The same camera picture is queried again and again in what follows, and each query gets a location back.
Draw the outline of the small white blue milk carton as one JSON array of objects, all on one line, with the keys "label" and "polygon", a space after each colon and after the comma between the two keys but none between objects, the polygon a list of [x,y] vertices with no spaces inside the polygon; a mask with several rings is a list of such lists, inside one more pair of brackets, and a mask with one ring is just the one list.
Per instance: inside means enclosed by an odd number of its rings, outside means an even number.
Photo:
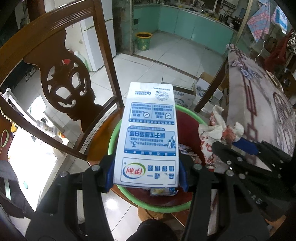
[{"label": "small white blue milk carton", "polygon": [[139,188],[178,186],[178,129],[171,84],[130,84],[115,153],[113,182]]}]

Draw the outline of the yellow green bucket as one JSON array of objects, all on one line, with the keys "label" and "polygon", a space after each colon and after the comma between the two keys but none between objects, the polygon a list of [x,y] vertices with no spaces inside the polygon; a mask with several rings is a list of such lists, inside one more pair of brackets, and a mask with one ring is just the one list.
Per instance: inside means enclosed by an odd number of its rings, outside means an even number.
[{"label": "yellow green bucket", "polygon": [[150,47],[151,38],[153,34],[148,32],[139,32],[136,34],[137,49],[140,51],[147,51]]}]

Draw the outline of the white refrigerator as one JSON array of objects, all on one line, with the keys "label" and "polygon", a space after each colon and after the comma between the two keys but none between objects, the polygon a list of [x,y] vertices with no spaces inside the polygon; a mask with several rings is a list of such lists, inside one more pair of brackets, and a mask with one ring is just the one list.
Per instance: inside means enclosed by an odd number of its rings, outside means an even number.
[{"label": "white refrigerator", "polygon": [[[116,55],[116,47],[113,27],[112,0],[102,0],[101,3],[110,49],[112,57],[114,57]],[[88,66],[90,67],[90,71],[95,72],[104,65],[104,61],[97,39],[93,17],[82,20],[80,22],[80,27],[88,55]]]}]

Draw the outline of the plaid hanging cloth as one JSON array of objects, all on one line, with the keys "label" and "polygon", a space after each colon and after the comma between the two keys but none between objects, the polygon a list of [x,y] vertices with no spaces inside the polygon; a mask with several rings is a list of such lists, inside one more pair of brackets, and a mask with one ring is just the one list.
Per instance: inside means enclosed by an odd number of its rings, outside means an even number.
[{"label": "plaid hanging cloth", "polygon": [[248,28],[255,42],[268,35],[270,27],[270,1],[260,0],[258,1],[258,5],[258,11],[247,21]]}]

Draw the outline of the red hanging garment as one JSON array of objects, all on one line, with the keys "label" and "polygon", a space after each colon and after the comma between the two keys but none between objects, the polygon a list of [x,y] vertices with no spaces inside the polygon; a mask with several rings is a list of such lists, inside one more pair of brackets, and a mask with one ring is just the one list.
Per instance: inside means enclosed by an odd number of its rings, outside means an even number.
[{"label": "red hanging garment", "polygon": [[286,60],[286,51],[288,41],[293,33],[294,29],[278,42],[274,51],[269,55],[269,57],[264,61],[264,69],[269,72],[274,72],[275,68],[279,65],[283,65]]}]

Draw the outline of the carved wooden chair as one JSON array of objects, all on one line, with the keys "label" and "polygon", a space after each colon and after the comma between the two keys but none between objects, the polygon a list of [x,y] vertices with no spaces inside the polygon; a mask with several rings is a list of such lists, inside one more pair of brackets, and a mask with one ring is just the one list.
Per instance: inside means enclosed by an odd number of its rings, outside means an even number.
[{"label": "carved wooden chair", "polygon": [[[91,79],[82,60],[65,47],[66,28],[91,17],[103,63],[112,90],[112,97],[103,105],[95,103]],[[101,1],[73,1],[32,21],[1,47],[1,81],[10,75],[20,61],[35,65],[41,74],[46,100],[56,110],[81,123],[81,134],[73,147],[58,142],[22,117],[4,98],[1,114],[15,126],[34,137],[82,160],[82,146],[91,131],[114,105],[123,108]]]}]

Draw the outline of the teal kitchen cabinets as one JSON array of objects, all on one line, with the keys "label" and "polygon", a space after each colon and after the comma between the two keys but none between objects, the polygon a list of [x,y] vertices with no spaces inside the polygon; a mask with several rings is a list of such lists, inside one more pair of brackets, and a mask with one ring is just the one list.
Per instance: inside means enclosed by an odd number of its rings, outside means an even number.
[{"label": "teal kitchen cabinets", "polygon": [[186,9],[160,4],[133,7],[135,33],[157,31],[174,34],[223,55],[237,33],[224,23]]}]

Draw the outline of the green rimmed red basin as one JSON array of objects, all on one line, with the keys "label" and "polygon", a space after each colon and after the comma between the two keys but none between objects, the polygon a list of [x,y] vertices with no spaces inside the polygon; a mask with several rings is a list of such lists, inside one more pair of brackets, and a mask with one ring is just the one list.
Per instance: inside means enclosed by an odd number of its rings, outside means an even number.
[{"label": "green rimmed red basin", "polygon": [[126,109],[128,124],[115,165],[116,184],[132,203],[144,209],[179,212],[190,208],[192,194],[188,186],[177,186],[185,178],[177,157],[189,147],[204,161],[198,127],[204,121],[182,106],[133,102]]}]

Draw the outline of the red white paper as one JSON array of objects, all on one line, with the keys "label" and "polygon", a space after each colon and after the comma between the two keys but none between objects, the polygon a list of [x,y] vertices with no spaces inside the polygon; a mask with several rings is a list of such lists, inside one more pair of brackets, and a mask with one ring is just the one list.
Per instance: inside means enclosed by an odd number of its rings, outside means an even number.
[{"label": "red white paper", "polygon": [[210,114],[209,125],[200,124],[198,127],[205,166],[211,172],[214,172],[222,163],[220,158],[213,153],[213,144],[219,142],[231,145],[244,135],[244,127],[239,122],[236,122],[233,127],[226,125],[222,117],[223,111],[222,107],[215,105]]}]

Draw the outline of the cardboard box on floor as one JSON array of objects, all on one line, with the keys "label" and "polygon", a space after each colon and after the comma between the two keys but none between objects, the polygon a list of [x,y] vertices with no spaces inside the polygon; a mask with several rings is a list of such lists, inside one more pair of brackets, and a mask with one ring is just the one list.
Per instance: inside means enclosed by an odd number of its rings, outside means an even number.
[{"label": "cardboard box on floor", "polygon": [[161,83],[171,84],[174,91],[175,104],[190,108],[196,98],[196,80],[162,77]]}]

